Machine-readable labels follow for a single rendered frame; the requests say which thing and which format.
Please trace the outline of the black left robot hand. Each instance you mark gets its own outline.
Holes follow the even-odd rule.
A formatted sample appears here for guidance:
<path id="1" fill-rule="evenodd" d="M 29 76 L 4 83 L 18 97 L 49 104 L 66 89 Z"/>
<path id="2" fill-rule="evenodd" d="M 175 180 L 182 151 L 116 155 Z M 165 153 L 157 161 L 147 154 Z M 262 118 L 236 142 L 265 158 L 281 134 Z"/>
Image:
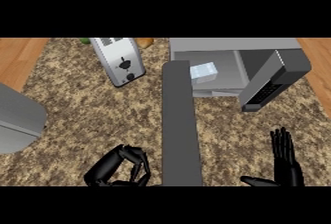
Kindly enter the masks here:
<path id="1" fill-rule="evenodd" d="M 129 181 L 110 179 L 125 160 L 134 163 Z M 88 186 L 147 186 L 151 168 L 147 152 L 141 147 L 120 144 L 101 158 L 85 175 Z"/>

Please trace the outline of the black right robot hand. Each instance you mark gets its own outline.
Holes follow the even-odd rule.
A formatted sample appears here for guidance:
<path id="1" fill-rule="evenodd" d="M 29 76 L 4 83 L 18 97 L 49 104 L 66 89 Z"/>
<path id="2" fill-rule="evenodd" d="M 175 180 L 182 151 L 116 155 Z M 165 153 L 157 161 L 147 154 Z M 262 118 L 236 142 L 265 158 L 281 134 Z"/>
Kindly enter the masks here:
<path id="1" fill-rule="evenodd" d="M 306 185 L 304 170 L 296 161 L 296 150 L 292 133 L 286 127 L 271 132 L 274 148 L 274 180 L 241 176 L 241 181 L 250 186 L 292 187 Z"/>

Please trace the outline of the dark grey microwave door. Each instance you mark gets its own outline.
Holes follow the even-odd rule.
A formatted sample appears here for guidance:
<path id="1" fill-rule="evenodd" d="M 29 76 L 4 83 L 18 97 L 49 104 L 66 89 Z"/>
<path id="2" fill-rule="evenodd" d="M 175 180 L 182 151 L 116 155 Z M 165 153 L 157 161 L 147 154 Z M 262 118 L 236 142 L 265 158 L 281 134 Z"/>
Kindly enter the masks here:
<path id="1" fill-rule="evenodd" d="M 163 185 L 203 186 L 190 62 L 163 65 Z"/>

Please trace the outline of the grey microwave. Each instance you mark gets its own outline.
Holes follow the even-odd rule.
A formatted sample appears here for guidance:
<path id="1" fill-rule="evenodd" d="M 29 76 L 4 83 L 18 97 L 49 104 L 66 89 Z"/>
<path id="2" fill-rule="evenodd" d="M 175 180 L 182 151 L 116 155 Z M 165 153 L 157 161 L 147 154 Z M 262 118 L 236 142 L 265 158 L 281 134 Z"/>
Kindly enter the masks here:
<path id="1" fill-rule="evenodd" d="M 244 112 L 259 111 L 312 70 L 295 38 L 172 38 L 171 59 L 188 69 L 215 65 L 193 95 L 236 96 Z"/>

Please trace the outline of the grey rounded appliance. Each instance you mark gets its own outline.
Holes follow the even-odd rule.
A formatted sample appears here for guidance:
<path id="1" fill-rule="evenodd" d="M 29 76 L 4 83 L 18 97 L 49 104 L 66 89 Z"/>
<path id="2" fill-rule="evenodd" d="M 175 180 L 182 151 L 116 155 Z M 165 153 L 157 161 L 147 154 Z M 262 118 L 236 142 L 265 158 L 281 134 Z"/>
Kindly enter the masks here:
<path id="1" fill-rule="evenodd" d="M 21 151 L 42 136 L 46 108 L 0 83 L 0 154 Z"/>

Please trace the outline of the silver toaster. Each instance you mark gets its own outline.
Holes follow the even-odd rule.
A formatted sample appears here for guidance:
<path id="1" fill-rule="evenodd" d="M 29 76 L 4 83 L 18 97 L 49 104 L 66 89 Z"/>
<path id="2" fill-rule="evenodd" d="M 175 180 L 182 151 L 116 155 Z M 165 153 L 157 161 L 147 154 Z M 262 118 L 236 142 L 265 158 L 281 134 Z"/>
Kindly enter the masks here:
<path id="1" fill-rule="evenodd" d="M 134 38 L 91 38 L 113 85 L 120 88 L 145 74 L 141 50 Z"/>

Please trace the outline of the brown bread roll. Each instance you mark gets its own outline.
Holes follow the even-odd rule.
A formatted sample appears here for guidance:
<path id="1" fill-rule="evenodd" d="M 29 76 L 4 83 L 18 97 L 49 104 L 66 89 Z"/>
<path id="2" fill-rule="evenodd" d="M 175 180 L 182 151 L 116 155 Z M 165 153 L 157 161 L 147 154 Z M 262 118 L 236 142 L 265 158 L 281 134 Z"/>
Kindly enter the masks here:
<path id="1" fill-rule="evenodd" d="M 154 38 L 137 38 L 137 43 L 142 49 L 147 49 L 154 43 Z"/>

